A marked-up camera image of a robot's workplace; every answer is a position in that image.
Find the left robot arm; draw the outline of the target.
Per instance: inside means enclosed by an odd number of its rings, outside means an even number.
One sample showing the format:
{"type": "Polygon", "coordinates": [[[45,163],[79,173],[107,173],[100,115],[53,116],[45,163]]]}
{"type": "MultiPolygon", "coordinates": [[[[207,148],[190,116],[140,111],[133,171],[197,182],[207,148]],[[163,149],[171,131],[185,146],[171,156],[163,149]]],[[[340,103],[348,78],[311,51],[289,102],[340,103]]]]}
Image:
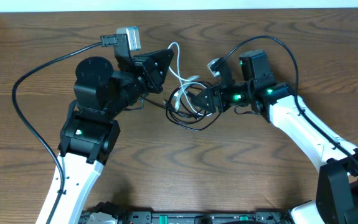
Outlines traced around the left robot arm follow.
{"type": "Polygon", "coordinates": [[[136,55],[131,64],[118,56],[119,70],[103,57],[88,57],[76,67],[76,100],[60,132],[56,170],[38,223],[78,223],[88,195],[101,175],[120,133],[115,117],[141,95],[162,92],[174,52],[136,55]]]}

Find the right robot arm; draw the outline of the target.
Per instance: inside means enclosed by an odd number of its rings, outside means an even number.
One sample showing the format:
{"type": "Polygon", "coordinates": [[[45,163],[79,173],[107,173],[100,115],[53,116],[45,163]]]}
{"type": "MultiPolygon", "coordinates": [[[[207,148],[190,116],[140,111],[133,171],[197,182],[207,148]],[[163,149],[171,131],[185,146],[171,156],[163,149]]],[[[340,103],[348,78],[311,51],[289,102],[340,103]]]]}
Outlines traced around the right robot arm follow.
{"type": "Polygon", "coordinates": [[[358,223],[358,147],[326,126],[289,84],[276,80],[263,50],[245,52],[239,60],[243,83],[233,81],[226,63],[217,68],[217,58],[208,67],[222,81],[192,103],[209,113],[250,105],[307,155],[319,173],[316,198],[290,209],[289,222],[358,223]]]}

